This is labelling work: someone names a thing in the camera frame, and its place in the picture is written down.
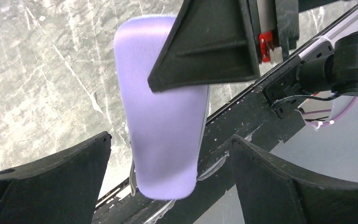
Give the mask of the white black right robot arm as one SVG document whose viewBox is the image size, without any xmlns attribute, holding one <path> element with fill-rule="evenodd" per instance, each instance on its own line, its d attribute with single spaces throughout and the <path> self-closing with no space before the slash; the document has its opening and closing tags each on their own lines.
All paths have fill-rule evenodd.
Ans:
<svg viewBox="0 0 358 224">
<path fill-rule="evenodd" d="M 186 0 L 148 76 L 152 92 L 260 77 L 259 64 L 280 63 L 299 38 L 298 13 L 320 0 Z M 327 56 L 301 60 L 302 91 L 358 96 L 358 31 L 333 41 Z"/>
</svg>

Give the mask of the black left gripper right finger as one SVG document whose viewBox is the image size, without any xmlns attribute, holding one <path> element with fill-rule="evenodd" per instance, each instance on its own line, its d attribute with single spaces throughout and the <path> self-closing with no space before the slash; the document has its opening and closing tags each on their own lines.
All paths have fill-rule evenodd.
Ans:
<svg viewBox="0 0 358 224">
<path fill-rule="evenodd" d="M 247 224 L 358 224 L 358 182 L 302 168 L 234 135 L 235 185 Z"/>
</svg>

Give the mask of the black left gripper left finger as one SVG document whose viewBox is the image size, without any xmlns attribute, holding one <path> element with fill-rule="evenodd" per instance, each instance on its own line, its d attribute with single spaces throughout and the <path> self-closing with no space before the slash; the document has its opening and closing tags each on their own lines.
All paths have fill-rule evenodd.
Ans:
<svg viewBox="0 0 358 224">
<path fill-rule="evenodd" d="M 111 135 L 0 171 L 0 224 L 89 224 L 111 153 Z"/>
</svg>

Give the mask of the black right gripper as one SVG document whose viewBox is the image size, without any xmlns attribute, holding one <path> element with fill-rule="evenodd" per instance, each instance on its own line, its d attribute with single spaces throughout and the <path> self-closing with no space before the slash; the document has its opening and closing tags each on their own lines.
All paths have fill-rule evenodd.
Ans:
<svg viewBox="0 0 358 224">
<path fill-rule="evenodd" d="M 153 92 L 260 77 L 259 63 L 300 37 L 299 14 L 333 0 L 185 0 L 150 72 Z"/>
</svg>

